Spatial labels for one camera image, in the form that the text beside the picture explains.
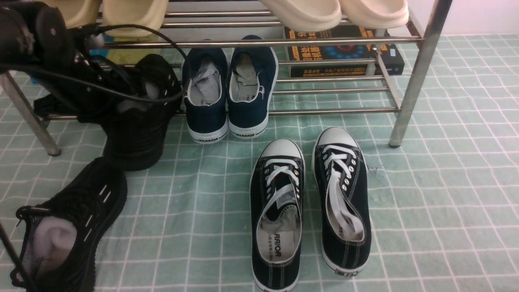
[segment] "shoe rack leg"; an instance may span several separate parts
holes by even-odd
[[[402,99],[402,108],[397,116],[397,121],[393,127],[389,146],[391,148],[398,148],[402,145],[405,131],[413,114],[416,101],[420,94],[421,88],[424,85],[427,71],[432,61],[436,45],[440,39],[440,34],[443,30],[443,25],[447,19],[450,5],[453,0],[436,0],[432,7],[431,17],[424,33],[424,38],[421,41],[421,48],[416,57],[416,63],[409,79],[409,85],[405,91]]]
[[[33,108],[9,72],[0,75],[0,86],[5,90],[16,109],[29,125],[38,141],[50,156],[60,155],[61,150],[47,131],[45,124],[34,114]]]

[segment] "stainless steel rod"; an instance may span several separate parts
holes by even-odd
[[[416,36],[392,36],[392,37],[341,37],[323,39],[242,39],[240,41],[198,41],[178,42],[181,48],[242,48],[242,47],[286,47],[286,46],[335,46],[335,45],[369,45],[369,44],[403,44],[414,43],[420,39]],[[142,48],[171,48],[169,43],[139,43],[120,42],[106,43],[108,49],[142,49]]]
[[[298,94],[352,94],[362,92],[381,92],[387,91],[387,86],[379,87],[359,87],[359,88],[341,88],[341,89],[294,89],[294,90],[276,90],[273,95],[298,95]]]
[[[305,83],[305,82],[352,82],[352,81],[378,81],[384,80],[382,75],[375,76],[341,76],[341,77],[317,77],[317,78],[288,78],[278,79],[277,83]]]
[[[166,18],[192,18],[192,17],[271,17],[269,10],[257,11],[204,11],[204,12],[168,12]]]
[[[347,19],[340,21],[340,24],[351,24]],[[205,21],[205,22],[166,22],[163,29],[208,29],[208,28],[261,28],[269,26],[284,26],[279,20],[262,21]]]
[[[375,63],[373,59],[338,59],[338,60],[316,60],[316,61],[280,61],[280,66],[307,66],[307,65],[358,65]],[[133,68],[135,65],[122,65],[123,67]],[[171,64],[174,68],[180,68],[180,64]],[[101,65],[101,68],[110,70],[110,66]]]
[[[398,109],[395,107],[380,107],[380,108],[347,108],[347,109],[318,109],[318,110],[287,110],[287,111],[270,111],[269,115],[323,115],[323,114],[369,114],[369,113],[394,113]],[[75,116],[49,116],[46,118],[49,121],[75,121]]]
[[[380,71],[382,72],[382,76],[384,77],[384,82],[386,83],[387,87],[389,88],[389,98],[392,101],[392,105],[395,106],[397,109],[400,108],[402,105],[400,102],[400,97],[397,91],[397,88],[395,87],[393,80],[391,79],[391,76],[389,76],[388,70],[386,68],[386,65],[384,64],[384,61],[382,60],[382,56],[377,52],[377,60],[378,65],[380,67]]]

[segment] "shoe tongue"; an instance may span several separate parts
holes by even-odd
[[[295,209],[297,213],[297,201],[294,194],[294,187],[292,186],[290,179],[281,176],[276,178],[272,182],[272,185],[276,189],[275,192],[283,192],[283,195],[280,196],[265,212],[267,219],[270,221],[280,220],[289,209]]]

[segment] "white rubber toe cap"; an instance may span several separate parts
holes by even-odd
[[[291,156],[303,159],[299,147],[289,139],[277,139],[267,145],[261,157],[269,156]]]
[[[354,147],[359,147],[355,139],[342,128],[328,128],[321,133],[317,146],[328,145],[328,144],[345,144]]]

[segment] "blue object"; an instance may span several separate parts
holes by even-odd
[[[221,86],[220,88],[208,88],[208,85],[212,84],[210,81],[214,82],[215,69],[220,75],[219,84]],[[187,127],[195,142],[216,143],[223,139],[228,132],[225,112],[227,71],[227,58],[220,48],[192,49],[182,64],[182,82],[186,89],[184,104]],[[207,93],[213,93],[210,92],[213,90],[218,92],[219,99],[209,101],[213,103],[208,104],[208,101],[201,96],[205,97]]]
[[[256,35],[248,35],[243,39],[261,39]],[[237,65],[242,54],[248,55],[257,75],[257,92],[246,100],[233,97],[239,95],[240,84],[237,80]],[[272,90],[276,85],[279,63],[272,48],[251,47],[236,48],[230,62],[231,77],[229,79],[229,129],[239,138],[253,138],[260,135],[268,123],[268,110]]]

